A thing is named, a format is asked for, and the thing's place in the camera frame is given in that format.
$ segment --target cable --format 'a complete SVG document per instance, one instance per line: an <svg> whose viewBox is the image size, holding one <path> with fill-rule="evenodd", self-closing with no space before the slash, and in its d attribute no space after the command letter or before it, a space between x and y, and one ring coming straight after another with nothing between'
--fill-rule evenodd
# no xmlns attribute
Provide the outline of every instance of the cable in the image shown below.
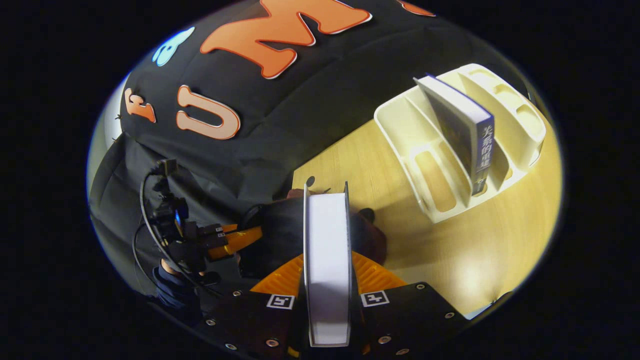
<svg viewBox="0 0 640 360"><path fill-rule="evenodd" d="M136 250L136 240L138 238L138 233L140 232L140 229L142 229L143 226L145 226L145 224L140 224L138 226L136 232L133 234L133 240L131 241L131 249L133 250L133 257L136 259L136 264L138 264L138 267L140 268L140 270L142 270L142 273L145 274L147 279L149 279L149 281L152 282L157 287L158 286L157 282L155 282L153 279L151 279L151 277L149 277L149 275L147 274L145 269L140 264L140 260L138 259L138 251ZM138 284L140 284L140 279L138 279L138 273L137 272L136 272L136 279L138 280Z"/></svg>
<svg viewBox="0 0 640 360"><path fill-rule="evenodd" d="M185 269L182 267L182 265L178 264L178 262L176 260L174 260L173 257L171 255L169 255L169 253L167 253L167 251L164 250L164 247L160 244L160 241L157 239L155 232L151 228L151 224L149 223L149 219L147 218L147 211L145 209L145 200L144 200L145 183L147 182L147 179L149 178L149 176L151 176L151 172L148 172L145 175L144 180L142 180L142 183L140 183L140 209L142 210L142 216L145 219L145 224L147 225L147 228L149 229L149 233L151 234L151 237L154 239L154 241L156 242L156 245L158 246L160 251L162 251L164 256L166 256L167 259L172 261L178 268L180 268L180 271L182 272L182 274L184 275L184 277L187 280L189 280L195 286L203 289L205 292L208 292L208 293L212 294L213 296L217 297L218 299L222 298L223 295L219 291L206 288L205 286L203 286L199 282L193 280L191 278L191 274L188 274L185 271Z"/></svg>

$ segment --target blue sleeve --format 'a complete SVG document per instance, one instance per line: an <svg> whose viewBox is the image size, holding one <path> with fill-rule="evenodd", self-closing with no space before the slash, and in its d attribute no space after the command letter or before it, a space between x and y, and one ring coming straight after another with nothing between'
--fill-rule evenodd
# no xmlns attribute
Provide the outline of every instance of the blue sleeve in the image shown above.
<svg viewBox="0 0 640 360"><path fill-rule="evenodd" d="M171 275L161 266L153 269L153 276L157 283L158 305L188 326L195 326L202 319L202 310L193 285L184 275Z"/></svg>

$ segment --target table surface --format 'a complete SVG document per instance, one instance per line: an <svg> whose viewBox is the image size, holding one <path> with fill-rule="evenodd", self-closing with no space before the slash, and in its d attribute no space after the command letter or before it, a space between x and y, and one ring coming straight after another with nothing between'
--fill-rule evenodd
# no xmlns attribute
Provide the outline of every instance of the table surface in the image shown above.
<svg viewBox="0 0 640 360"><path fill-rule="evenodd" d="M385 268L426 281L459 312L470 313L515 289L549 243L562 194L556 134L547 135L531 171L496 197L437 224L418 207L400 163L375 121L368 121L294 172L293 188L341 192L352 208L375 210L387 235Z"/></svg>

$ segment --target orange letter m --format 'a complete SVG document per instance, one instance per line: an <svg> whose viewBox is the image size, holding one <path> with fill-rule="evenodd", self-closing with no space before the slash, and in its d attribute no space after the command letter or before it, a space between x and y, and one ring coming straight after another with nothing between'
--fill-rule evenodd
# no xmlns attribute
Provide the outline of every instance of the orange letter m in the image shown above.
<svg viewBox="0 0 640 360"><path fill-rule="evenodd" d="M273 79L289 67L298 54L293 49L276 50L261 41L312 46L313 34L300 14L318 23L323 34L337 34L371 19L366 10L354 9L336 0L260 0L269 16L220 26L200 46L200 52L226 50L262 68L262 76Z"/></svg>

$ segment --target black fabric backdrop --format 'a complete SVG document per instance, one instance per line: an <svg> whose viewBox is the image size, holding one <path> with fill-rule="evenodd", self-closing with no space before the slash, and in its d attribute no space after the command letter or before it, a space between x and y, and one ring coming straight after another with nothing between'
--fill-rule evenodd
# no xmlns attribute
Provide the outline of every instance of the black fabric backdrop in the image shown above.
<svg viewBox="0 0 640 360"><path fill-rule="evenodd" d="M122 101L124 135L99 169L90 208L106 254L132 288L141 291L148 282L137 279L128 245L140 218L139 183L155 160L175 158L187 170L182 173L188 179L173 181L172 187L196 204L191 214L200 225L233 224L250 206L269 203L281 189L291 188L296 168L371 120L380 104L415 86L413 77L478 63L528 93L506 59L440 17L412 14L391 0L349 5L365 8L373 18L338 35L318 32L307 19L316 44L273 44L298 52L296 62L276 79L264 79L256 64L228 51L200 53L200 44L221 25L268 15L251 0L194 23L193 33L162 67L151 61L160 44L150 47L129 74L125 88L153 105L157 122L128 114ZM184 110L176 96L181 85L233 108L241 118L235 137L215 140L180 130L175 114ZM211 124L220 121L194 107L188 111ZM150 270L159 253L152 247L140 250Z"/></svg>
<svg viewBox="0 0 640 360"><path fill-rule="evenodd" d="M7 313L23 317L10 317L8 342L22 345L21 357L220 357L136 299L100 246L83 191L90 134L115 85L151 48L215 5L23 5L13 20L26 31L6 47L16 69L9 84L22 94L13 118L22 120L7 127L26 145L9 156L19 184L18 212L9 221L24 264L10 258L9 278L18 283ZM584 1L422 6L488 40L535 80L556 112L569 170L567 212L538 271L496 313L426 356L633 358L633 191L630 174L620 170L630 163L625 142L634 143L627 101L632 12ZM28 147L35 166L22 171Z"/></svg>

